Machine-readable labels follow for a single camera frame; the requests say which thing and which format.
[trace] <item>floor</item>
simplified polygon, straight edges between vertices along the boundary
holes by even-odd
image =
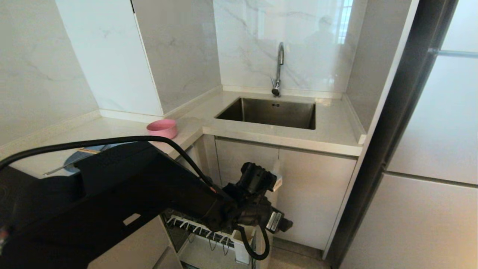
[[[321,259],[322,253],[318,249],[279,238],[274,238],[272,245],[271,269],[331,269]]]

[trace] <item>faucet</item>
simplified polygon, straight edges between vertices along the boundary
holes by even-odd
[[[275,73],[275,84],[272,81],[272,94],[274,97],[280,97],[281,92],[279,91],[279,87],[281,86],[281,65],[284,64],[284,42],[279,43],[279,53],[277,55],[277,71]]]

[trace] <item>pink bowl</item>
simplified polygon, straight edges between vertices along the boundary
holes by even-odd
[[[169,139],[173,139],[178,134],[176,128],[176,121],[170,119],[164,119],[152,122],[146,127],[150,135],[162,136]]]

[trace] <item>refrigerator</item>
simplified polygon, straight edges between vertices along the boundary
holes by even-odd
[[[333,268],[478,268],[478,0],[422,0]]]

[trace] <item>black cable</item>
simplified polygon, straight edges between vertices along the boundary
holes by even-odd
[[[269,246],[269,238],[267,237],[267,232],[265,228],[261,227],[260,225],[259,227],[261,228],[262,236],[264,237],[264,242],[266,244],[266,249],[264,250],[262,254],[257,254],[256,252],[254,252],[254,250],[252,250],[252,248],[249,245],[249,242],[247,241],[246,230],[244,229],[244,227],[240,225],[236,225],[234,229],[240,231],[240,236],[242,238],[242,242],[244,243],[244,247],[246,248],[247,253],[249,253],[249,255],[256,260],[263,260],[267,258],[267,256],[269,255],[270,246]]]
[[[21,160],[23,158],[35,156],[38,154],[60,151],[60,150],[67,150],[73,148],[80,148],[80,147],[87,147],[87,146],[100,146],[100,145],[108,145],[108,144],[118,144],[118,143],[128,143],[128,142],[138,142],[138,141],[154,141],[154,142],[164,142],[171,147],[173,147],[179,155],[181,155],[191,167],[196,171],[199,177],[204,181],[205,184],[212,187],[212,181],[208,178],[199,167],[194,163],[194,161],[189,157],[189,155],[173,140],[161,137],[161,136],[152,136],[152,135],[140,135],[140,136],[125,136],[125,137],[115,137],[115,138],[106,138],[106,139],[97,139],[97,140],[87,140],[87,141],[78,141],[78,142],[70,142],[64,144],[57,144],[51,146],[42,146],[37,147],[25,151],[21,151],[19,153],[13,154],[2,161],[0,161],[0,171],[2,171],[5,167],[9,164]]]

